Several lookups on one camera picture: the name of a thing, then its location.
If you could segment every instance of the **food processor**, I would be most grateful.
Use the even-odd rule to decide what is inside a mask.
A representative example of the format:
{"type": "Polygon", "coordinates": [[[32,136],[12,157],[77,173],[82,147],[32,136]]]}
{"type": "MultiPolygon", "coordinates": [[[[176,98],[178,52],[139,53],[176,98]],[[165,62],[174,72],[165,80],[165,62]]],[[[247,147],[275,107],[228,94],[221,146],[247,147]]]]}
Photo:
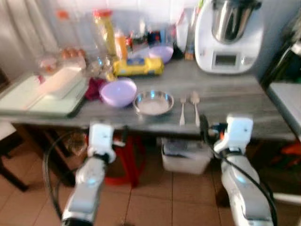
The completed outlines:
{"type": "Polygon", "coordinates": [[[254,65],[263,33],[261,2],[207,0],[195,30],[197,64],[209,73],[243,73],[254,65]]]}

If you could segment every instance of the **red cloth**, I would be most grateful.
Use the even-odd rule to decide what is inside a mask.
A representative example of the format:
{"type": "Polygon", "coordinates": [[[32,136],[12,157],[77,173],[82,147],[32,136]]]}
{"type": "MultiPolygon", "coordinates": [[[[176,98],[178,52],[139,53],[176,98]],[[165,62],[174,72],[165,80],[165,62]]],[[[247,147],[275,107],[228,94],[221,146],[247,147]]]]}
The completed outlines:
{"type": "Polygon", "coordinates": [[[90,78],[89,81],[89,88],[85,93],[85,97],[88,100],[95,100],[100,99],[102,101],[102,98],[99,94],[99,88],[103,86],[106,83],[105,79],[94,79],[90,78]]]}

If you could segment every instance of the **purple bowl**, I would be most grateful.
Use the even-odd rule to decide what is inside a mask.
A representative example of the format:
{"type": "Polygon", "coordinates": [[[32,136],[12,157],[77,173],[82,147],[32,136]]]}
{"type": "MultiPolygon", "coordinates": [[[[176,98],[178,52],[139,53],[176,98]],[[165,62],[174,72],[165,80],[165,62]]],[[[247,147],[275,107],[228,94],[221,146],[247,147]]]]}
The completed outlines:
{"type": "Polygon", "coordinates": [[[163,63],[170,61],[174,53],[174,48],[171,46],[155,46],[150,49],[150,58],[161,58],[163,63]]]}
{"type": "Polygon", "coordinates": [[[99,90],[100,96],[113,107],[125,107],[136,97],[137,87],[131,79],[119,79],[99,90]]]}

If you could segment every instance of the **white cutting board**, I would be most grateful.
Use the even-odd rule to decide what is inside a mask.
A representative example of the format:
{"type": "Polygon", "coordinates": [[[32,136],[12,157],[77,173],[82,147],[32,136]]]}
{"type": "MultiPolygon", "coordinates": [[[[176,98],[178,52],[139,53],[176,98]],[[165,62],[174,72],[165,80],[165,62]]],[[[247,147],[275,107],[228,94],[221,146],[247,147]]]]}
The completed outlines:
{"type": "Polygon", "coordinates": [[[24,108],[37,95],[40,82],[32,75],[13,85],[0,96],[0,113],[28,113],[51,116],[67,116],[78,106],[87,90],[87,81],[82,78],[62,99],[43,96],[30,108],[24,108]]]}

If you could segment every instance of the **spoon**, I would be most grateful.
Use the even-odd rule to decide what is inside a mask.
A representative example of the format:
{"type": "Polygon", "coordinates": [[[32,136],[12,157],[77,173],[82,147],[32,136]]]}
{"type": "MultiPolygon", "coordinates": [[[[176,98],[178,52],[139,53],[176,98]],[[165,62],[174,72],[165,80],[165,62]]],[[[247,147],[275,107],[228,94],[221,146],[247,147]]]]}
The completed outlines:
{"type": "Polygon", "coordinates": [[[184,118],[184,103],[186,102],[186,98],[183,97],[180,99],[180,102],[182,103],[182,113],[180,117],[180,126],[185,125],[185,118],[184,118]]]}
{"type": "Polygon", "coordinates": [[[196,126],[199,127],[199,116],[198,116],[198,109],[197,109],[197,104],[199,103],[199,95],[196,91],[192,92],[190,101],[194,105],[194,109],[196,112],[196,126]]]}

